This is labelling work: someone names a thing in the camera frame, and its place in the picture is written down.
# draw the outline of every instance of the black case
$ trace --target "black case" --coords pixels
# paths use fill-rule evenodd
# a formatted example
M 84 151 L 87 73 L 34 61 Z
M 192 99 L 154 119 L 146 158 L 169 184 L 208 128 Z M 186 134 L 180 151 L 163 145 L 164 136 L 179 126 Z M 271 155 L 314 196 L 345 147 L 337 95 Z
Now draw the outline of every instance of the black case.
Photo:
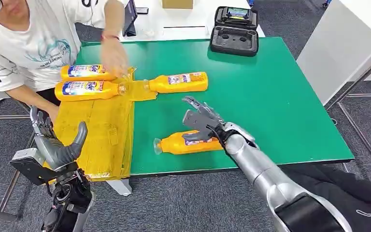
M 215 24 L 211 33 L 210 49 L 213 52 L 253 57 L 258 52 L 258 11 L 249 10 L 251 23 L 224 22 L 222 16 L 228 7 L 220 6 L 215 12 Z

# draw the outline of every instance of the yellow bottle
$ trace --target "yellow bottle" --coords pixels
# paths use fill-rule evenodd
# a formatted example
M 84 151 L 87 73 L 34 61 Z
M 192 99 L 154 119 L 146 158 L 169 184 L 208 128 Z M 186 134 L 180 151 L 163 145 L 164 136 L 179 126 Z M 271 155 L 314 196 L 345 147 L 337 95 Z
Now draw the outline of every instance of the yellow bottle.
M 154 151 L 156 154 L 161 152 L 169 152 L 175 155 L 203 152 L 203 151 L 216 151 L 222 150 L 221 144 L 218 139 L 211 138 L 207 141 L 188 141 L 182 137 L 183 134 L 193 134 L 197 130 L 190 130 L 185 132 L 177 132 L 165 139 L 154 140 Z
M 108 99 L 126 93 L 124 83 L 110 81 L 63 81 L 55 86 L 57 99 L 61 101 L 81 101 L 92 99 Z
M 205 91 L 208 88 L 208 76 L 206 72 L 161 75 L 154 80 L 146 81 L 145 85 L 151 91 L 159 93 Z
M 113 81 L 116 77 L 101 64 L 93 65 L 68 65 L 60 69 L 63 81 Z

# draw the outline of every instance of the cardboard box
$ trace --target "cardboard box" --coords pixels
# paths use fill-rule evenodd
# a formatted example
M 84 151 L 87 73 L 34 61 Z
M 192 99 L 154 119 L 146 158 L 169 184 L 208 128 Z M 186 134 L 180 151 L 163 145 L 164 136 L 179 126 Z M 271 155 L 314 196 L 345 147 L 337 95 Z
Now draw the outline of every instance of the cardboard box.
M 163 0 L 164 9 L 193 9 L 194 0 Z

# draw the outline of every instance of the transparent bottle cap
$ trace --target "transparent bottle cap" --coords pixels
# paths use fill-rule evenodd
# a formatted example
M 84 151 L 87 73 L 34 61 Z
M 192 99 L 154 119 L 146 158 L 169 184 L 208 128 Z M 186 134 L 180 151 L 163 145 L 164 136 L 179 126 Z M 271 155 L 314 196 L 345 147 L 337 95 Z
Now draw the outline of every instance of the transparent bottle cap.
M 118 91 L 120 95 L 125 95 L 127 93 L 126 83 L 120 83 L 118 88 L 119 88 Z
M 143 80 L 144 81 L 144 89 L 145 90 L 150 90 L 150 82 L 146 79 Z
M 163 150 L 161 149 L 161 139 L 154 139 L 153 148 L 156 155 L 159 155 L 163 152 Z

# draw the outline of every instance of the robotic thumb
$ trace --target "robotic thumb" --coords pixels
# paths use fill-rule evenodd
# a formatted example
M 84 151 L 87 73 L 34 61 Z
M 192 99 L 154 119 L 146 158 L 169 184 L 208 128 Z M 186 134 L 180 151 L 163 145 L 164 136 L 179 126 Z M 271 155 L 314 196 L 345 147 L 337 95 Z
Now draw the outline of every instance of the robotic thumb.
M 83 144 L 85 143 L 86 136 L 87 136 L 86 123 L 85 122 L 80 122 L 79 123 L 79 131 L 78 131 L 73 143 L 80 145 L 81 146 L 80 148 L 82 148 Z
M 64 165 L 75 161 L 79 158 L 82 152 L 83 144 L 85 143 L 87 136 L 87 126 L 85 122 L 79 123 L 79 131 L 73 141 L 69 146 L 61 147 L 57 151 L 57 158 L 59 162 Z

